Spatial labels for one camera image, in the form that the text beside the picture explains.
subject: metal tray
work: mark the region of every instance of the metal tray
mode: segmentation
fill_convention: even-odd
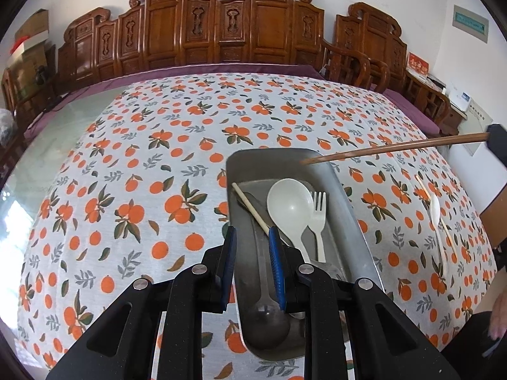
[[[238,233],[234,280],[240,327],[245,311],[259,299],[260,281],[252,217],[237,202],[231,183],[237,183],[243,191],[254,195],[264,206],[269,189],[282,178],[301,181],[310,191],[325,191],[328,194],[328,208],[322,236],[326,261],[340,269],[341,275],[347,281],[353,282],[358,278],[368,277],[382,288],[368,245],[333,166],[329,163],[310,166],[300,164],[305,158],[319,155],[316,151],[302,148],[267,148],[238,151],[227,159],[229,219]],[[267,237],[260,229],[257,235],[260,243],[267,244]],[[315,235],[308,228],[302,235],[302,241],[310,258],[315,259]],[[272,275],[269,272],[268,274],[270,294],[272,298],[276,298]],[[265,360],[280,361],[303,356],[303,320],[291,320],[287,339],[276,348],[257,350],[247,341],[245,345],[256,356]]]

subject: orange fruit pattern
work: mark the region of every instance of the orange fruit pattern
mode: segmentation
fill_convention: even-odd
[[[233,152],[334,153],[422,138],[386,97],[323,80],[227,73],[134,83],[90,122],[41,202],[19,288],[26,348],[54,366],[135,279],[174,278],[220,245],[229,216],[226,160]],[[496,273],[459,180],[433,148],[333,167],[387,294],[442,349]],[[438,196],[452,241],[432,230],[416,175]],[[446,241],[447,275],[436,232]],[[252,379],[270,372],[245,348],[239,323],[235,303],[203,319],[204,378],[221,368],[245,367]],[[351,359],[349,347],[347,353]],[[295,366],[283,377],[300,380],[303,362]]]

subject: white spoon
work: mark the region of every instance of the white spoon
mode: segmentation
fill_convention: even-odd
[[[442,258],[442,268],[444,278],[447,276],[447,259],[445,257],[444,244],[442,243],[442,237],[440,237],[439,224],[440,224],[440,201],[438,197],[431,193],[429,196],[429,215],[432,218],[433,227],[437,233],[437,242],[440,250],[440,257]]]
[[[268,213],[278,228],[301,251],[305,263],[310,263],[301,235],[310,222],[313,199],[310,191],[299,181],[285,178],[277,181],[268,193]]]

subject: metal screw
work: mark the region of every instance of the metal screw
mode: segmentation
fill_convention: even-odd
[[[192,273],[194,274],[204,274],[208,271],[208,268],[203,264],[196,264],[192,267]]]
[[[363,290],[369,290],[373,287],[373,282],[370,279],[361,279],[357,283]]]
[[[315,269],[310,264],[301,264],[299,266],[299,271],[302,274],[312,274]]]
[[[137,279],[134,283],[132,283],[134,289],[143,290],[148,287],[148,280],[146,279]]]

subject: brown box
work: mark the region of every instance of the brown box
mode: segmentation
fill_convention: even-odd
[[[38,44],[22,54],[21,60],[12,65],[11,73],[18,100],[28,97],[39,87],[35,74],[40,66],[47,66],[44,44]]]
[[[49,30],[49,11],[41,8],[24,22],[14,37],[16,40],[23,36],[33,37],[45,30]]]

